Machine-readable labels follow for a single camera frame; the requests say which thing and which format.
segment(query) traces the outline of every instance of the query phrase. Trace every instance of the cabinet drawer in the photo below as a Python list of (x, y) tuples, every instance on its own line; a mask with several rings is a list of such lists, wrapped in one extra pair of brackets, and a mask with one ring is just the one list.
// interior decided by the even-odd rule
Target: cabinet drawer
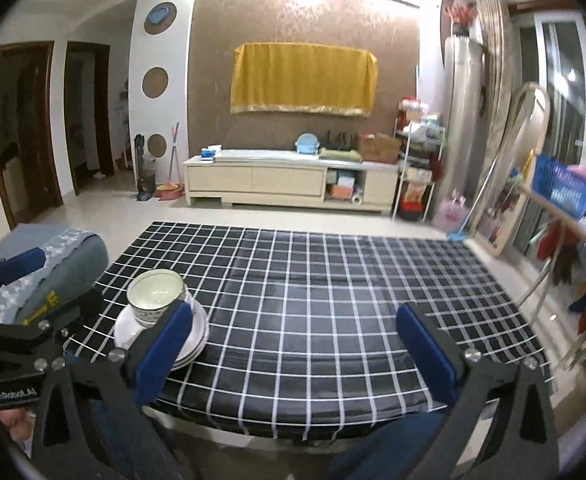
[(364, 184), (365, 204), (390, 204), (393, 202), (397, 175), (383, 171), (367, 171)]
[(188, 188), (191, 191), (250, 192), (252, 168), (214, 166), (188, 168)]
[(324, 170), (297, 168), (253, 168), (255, 193), (321, 196)]

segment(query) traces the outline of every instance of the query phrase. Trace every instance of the yellow cloth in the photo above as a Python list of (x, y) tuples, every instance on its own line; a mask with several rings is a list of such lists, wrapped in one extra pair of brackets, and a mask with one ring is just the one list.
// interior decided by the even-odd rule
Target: yellow cloth
[(370, 115), (377, 59), (367, 50), (310, 43), (245, 43), (235, 49), (231, 113)]

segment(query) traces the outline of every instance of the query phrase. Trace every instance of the brown wallpaper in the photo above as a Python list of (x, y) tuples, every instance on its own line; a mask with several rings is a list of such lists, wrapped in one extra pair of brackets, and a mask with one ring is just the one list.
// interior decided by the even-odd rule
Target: brown wallpaper
[[(255, 41), (365, 48), (377, 57), (368, 118), (284, 112), (230, 113), (233, 51)], [(294, 148), (306, 131), (390, 133), (403, 96), (414, 95), (418, 10), (393, 0), (195, 0), (188, 53), (188, 149)]]

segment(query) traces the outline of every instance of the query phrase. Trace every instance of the blue laundry basket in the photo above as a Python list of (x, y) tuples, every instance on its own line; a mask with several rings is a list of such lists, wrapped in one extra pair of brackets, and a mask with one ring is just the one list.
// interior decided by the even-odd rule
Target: blue laundry basket
[(586, 212), (586, 180), (546, 155), (537, 155), (533, 191), (575, 219)]

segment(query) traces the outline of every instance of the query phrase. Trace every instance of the bowl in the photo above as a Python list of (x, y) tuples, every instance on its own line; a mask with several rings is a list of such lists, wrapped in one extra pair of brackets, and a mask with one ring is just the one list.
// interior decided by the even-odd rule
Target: bowl
[(149, 328), (173, 301), (186, 299), (186, 286), (174, 270), (147, 270), (128, 285), (126, 295), (137, 320)]

